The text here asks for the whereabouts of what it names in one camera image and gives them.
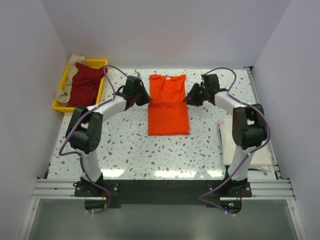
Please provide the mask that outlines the orange t-shirt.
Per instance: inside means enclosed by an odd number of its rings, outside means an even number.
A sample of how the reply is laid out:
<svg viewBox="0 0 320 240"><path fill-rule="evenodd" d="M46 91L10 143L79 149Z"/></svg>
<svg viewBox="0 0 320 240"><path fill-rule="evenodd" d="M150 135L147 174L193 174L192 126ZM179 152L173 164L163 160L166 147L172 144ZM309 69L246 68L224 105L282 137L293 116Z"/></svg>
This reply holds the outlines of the orange t-shirt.
<svg viewBox="0 0 320 240"><path fill-rule="evenodd" d="M189 135L190 123L186 97L185 74L149 76L148 135Z"/></svg>

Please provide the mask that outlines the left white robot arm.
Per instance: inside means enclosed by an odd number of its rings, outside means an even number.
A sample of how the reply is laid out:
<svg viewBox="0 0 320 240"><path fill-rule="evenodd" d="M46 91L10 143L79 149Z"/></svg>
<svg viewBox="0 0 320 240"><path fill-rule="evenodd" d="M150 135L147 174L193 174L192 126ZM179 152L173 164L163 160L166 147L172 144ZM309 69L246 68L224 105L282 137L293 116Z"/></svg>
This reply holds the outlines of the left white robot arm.
<svg viewBox="0 0 320 240"><path fill-rule="evenodd" d="M151 102L143 81L130 75L125 85L114 92L111 99L89 107L77 106L74 109L59 155L79 156L82 171L80 180L87 182L85 189L92 196L99 196L104 190L103 173L97 157L103 123L133 105L143 106Z"/></svg>

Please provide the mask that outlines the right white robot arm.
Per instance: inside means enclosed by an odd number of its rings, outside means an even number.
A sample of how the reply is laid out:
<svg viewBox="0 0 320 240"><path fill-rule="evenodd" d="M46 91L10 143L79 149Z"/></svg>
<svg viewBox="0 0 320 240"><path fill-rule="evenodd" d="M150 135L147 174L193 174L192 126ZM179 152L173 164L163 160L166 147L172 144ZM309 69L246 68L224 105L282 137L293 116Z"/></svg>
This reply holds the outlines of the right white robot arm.
<svg viewBox="0 0 320 240"><path fill-rule="evenodd" d="M235 151L223 182L198 199L203 200L217 191L233 197L246 187L254 154L270 141L270 126L261 104L249 104L236 98L228 89L220 87L216 74L203 74L201 78L202 82L195 83L183 101L195 107L207 101L232 115Z"/></svg>

